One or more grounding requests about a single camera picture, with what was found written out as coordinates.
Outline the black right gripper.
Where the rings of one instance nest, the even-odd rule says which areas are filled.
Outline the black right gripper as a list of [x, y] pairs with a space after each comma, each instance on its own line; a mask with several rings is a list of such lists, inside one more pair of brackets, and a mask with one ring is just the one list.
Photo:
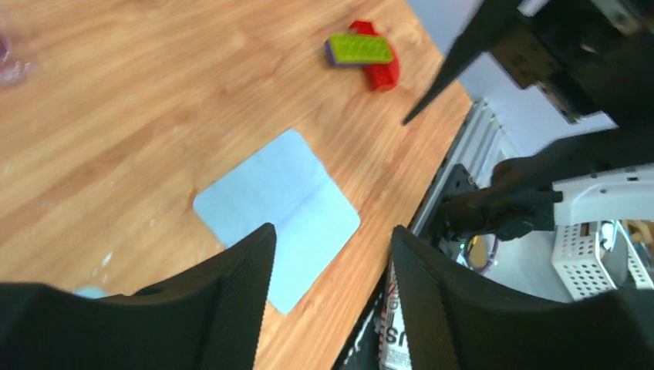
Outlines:
[[520, 4], [480, 3], [404, 126], [490, 49], [520, 89], [538, 87], [571, 124], [596, 113], [618, 125], [653, 117], [651, 1], [549, 1], [532, 16]]

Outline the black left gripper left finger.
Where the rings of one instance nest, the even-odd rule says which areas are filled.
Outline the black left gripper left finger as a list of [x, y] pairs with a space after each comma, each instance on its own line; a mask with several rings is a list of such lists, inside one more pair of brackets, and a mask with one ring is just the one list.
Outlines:
[[130, 296], [90, 299], [47, 284], [1, 286], [3, 369], [250, 369], [276, 233], [233, 247]]

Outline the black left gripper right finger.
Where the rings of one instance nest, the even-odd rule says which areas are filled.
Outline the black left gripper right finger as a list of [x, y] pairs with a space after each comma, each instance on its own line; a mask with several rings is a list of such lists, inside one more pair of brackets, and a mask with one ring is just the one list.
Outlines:
[[403, 226], [391, 250], [415, 369], [651, 369], [653, 293], [569, 304], [489, 280]]

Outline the flag print glasses case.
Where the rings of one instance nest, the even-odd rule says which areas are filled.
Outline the flag print glasses case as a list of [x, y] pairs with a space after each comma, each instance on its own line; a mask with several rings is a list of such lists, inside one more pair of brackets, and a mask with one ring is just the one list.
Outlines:
[[411, 369], [394, 264], [369, 297], [333, 369]]

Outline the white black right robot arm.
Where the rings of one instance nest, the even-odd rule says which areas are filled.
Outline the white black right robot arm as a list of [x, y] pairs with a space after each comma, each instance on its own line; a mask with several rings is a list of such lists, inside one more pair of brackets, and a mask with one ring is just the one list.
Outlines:
[[485, 188], [448, 180], [415, 219], [429, 241], [479, 234], [508, 241], [557, 226], [653, 217], [653, 3], [548, 1], [533, 15], [519, 6], [482, 1], [405, 120], [488, 53], [519, 88], [537, 86], [568, 122], [603, 113], [615, 128], [504, 160]]

